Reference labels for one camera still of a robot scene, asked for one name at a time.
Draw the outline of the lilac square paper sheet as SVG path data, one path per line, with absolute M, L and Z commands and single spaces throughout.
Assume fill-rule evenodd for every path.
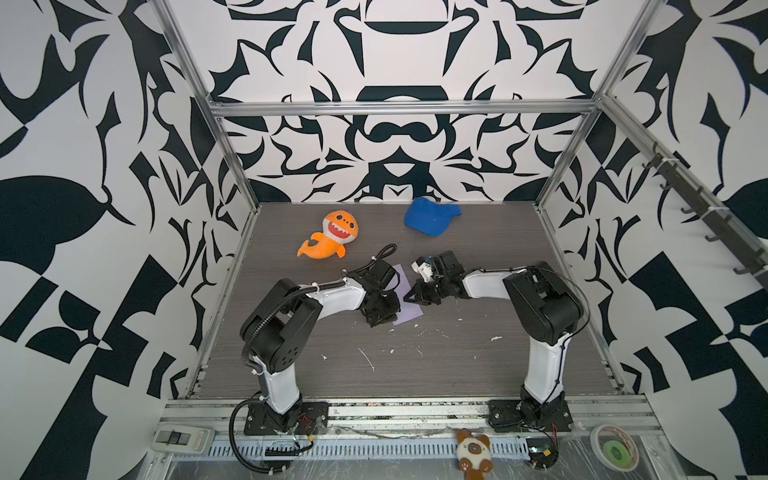
M 388 289 L 394 288 L 400 301 L 400 311 L 396 314 L 393 324 L 401 325 L 422 317 L 423 310 L 420 305 L 405 301 L 404 297 L 411 290 L 412 284 L 401 264 L 396 264 L 394 269 L 397 275 L 388 285 Z

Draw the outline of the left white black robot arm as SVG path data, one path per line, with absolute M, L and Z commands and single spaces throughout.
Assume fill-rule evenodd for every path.
M 261 395 L 282 415 L 301 401 L 294 363 L 319 320 L 343 312 L 359 312 L 370 327 L 390 323 L 400 312 L 395 292 L 400 274 L 378 259 L 346 271 L 326 283 L 299 285 L 278 281 L 243 323 L 242 362 L 259 377 Z

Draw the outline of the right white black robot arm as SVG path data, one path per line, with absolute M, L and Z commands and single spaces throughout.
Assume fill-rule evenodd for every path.
M 522 391 L 538 407 L 561 396 L 569 344 L 588 318 L 576 285 L 549 263 L 497 269 L 465 269 L 452 251 L 411 264 L 419 280 L 404 301 L 439 305 L 448 297 L 508 300 L 529 336 L 528 371 Z

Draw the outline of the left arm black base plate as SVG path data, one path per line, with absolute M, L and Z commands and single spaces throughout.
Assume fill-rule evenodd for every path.
M 327 426 L 329 404 L 305 402 L 302 398 L 285 413 L 277 413 L 265 400 L 248 405 L 244 434 L 266 436 L 276 434 L 311 435 Z

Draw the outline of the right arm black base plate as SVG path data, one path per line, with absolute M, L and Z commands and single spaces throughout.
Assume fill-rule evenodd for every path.
M 496 432 L 521 432 L 544 430 L 546 432 L 570 432 L 572 415 L 564 394 L 540 404 L 533 397 L 521 400 L 490 400 L 487 422 Z

